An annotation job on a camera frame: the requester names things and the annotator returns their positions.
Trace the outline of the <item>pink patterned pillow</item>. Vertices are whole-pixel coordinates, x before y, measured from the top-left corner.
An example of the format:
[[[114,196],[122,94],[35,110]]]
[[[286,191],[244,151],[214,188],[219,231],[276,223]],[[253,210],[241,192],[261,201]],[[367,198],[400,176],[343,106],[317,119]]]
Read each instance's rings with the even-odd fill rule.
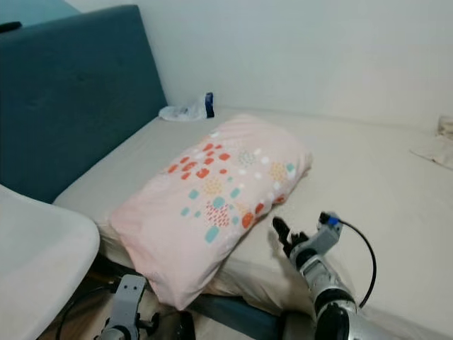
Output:
[[[240,114],[169,162],[109,223],[159,301],[185,309],[311,163],[294,134]]]

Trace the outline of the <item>teal bed base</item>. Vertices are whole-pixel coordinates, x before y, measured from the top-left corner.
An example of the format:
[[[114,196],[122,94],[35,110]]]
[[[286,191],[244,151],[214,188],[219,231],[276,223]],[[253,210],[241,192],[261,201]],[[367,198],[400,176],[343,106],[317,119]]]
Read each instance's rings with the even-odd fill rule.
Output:
[[[255,340],[280,340],[281,337],[275,315],[247,304],[240,297],[203,294],[195,298],[188,310]]]

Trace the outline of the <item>beige sheeted mattress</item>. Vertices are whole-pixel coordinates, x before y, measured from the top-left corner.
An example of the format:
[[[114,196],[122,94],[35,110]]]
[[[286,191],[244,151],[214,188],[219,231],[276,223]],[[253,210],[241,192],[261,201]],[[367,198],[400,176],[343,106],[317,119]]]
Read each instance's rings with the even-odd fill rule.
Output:
[[[230,117],[152,120],[62,191],[55,204],[94,220],[101,253],[129,268],[132,262],[108,223],[114,208]],[[327,210],[353,223],[377,256],[366,311],[407,338],[453,338],[453,169],[412,152],[430,133],[277,113],[263,119],[289,130],[314,156],[313,167],[271,214],[295,230],[312,230]]]

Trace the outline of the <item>clear crumpled plastic bag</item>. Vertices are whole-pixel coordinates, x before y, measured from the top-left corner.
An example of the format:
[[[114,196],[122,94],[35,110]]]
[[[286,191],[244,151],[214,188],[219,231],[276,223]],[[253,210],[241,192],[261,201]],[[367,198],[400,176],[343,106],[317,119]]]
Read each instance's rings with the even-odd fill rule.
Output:
[[[204,99],[181,106],[167,106],[159,111],[159,117],[168,122],[195,122],[206,118]]]

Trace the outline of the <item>teal upholstered headboard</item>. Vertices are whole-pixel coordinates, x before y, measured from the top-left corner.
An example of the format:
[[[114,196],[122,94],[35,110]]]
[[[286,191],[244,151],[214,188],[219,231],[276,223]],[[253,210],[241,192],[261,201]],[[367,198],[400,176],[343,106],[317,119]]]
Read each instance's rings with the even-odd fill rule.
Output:
[[[0,182],[52,203],[167,105],[136,4],[0,35]]]

